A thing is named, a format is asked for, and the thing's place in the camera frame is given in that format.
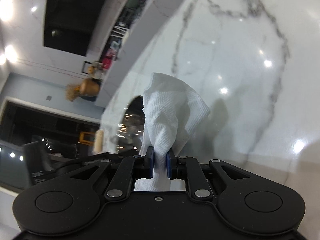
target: beige cylindrical object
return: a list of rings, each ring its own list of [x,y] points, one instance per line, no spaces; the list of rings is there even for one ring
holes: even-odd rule
[[[94,138],[93,153],[100,154],[103,148],[103,130],[97,130]]]

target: bright light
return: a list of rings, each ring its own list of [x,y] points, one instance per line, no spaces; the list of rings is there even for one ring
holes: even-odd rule
[[[293,151],[294,153],[299,153],[301,152],[301,150],[304,148],[305,146],[305,143],[301,140],[297,140],[294,145],[293,145]]]
[[[0,18],[4,22],[11,19],[13,15],[12,0],[0,0]]]
[[[5,57],[5,54],[1,54],[0,55],[0,65],[3,65],[6,61],[6,57]]]
[[[18,55],[12,45],[6,46],[4,49],[4,54],[10,62],[16,62],[18,59]]]
[[[270,60],[265,60],[263,63],[264,63],[264,65],[266,67],[271,67],[272,66],[272,61],[270,61]]]
[[[228,89],[227,88],[221,88],[220,89],[220,93],[226,94],[226,93],[228,93]]]

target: white cloth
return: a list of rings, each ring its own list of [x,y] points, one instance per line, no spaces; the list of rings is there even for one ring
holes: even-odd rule
[[[153,73],[143,92],[146,116],[140,155],[154,147],[155,166],[152,179],[136,181],[137,191],[169,191],[165,158],[169,149],[182,150],[197,125],[210,113],[201,97],[185,82],[161,73]]]

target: silver rivet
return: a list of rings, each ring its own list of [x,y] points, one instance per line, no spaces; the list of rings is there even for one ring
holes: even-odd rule
[[[209,197],[210,196],[210,191],[209,190],[206,190],[206,189],[198,189],[196,192],[195,192],[195,195],[197,197]]]
[[[111,189],[107,192],[109,197],[120,197],[122,195],[122,191],[119,189]]]

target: textured white towel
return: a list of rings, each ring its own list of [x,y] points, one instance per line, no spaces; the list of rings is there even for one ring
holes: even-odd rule
[[[152,179],[136,181],[137,191],[169,191],[165,158],[172,147],[177,154],[182,150],[197,125],[210,111],[201,97],[185,82],[161,73],[153,73],[143,92],[146,121],[140,155],[154,147],[155,166]]]

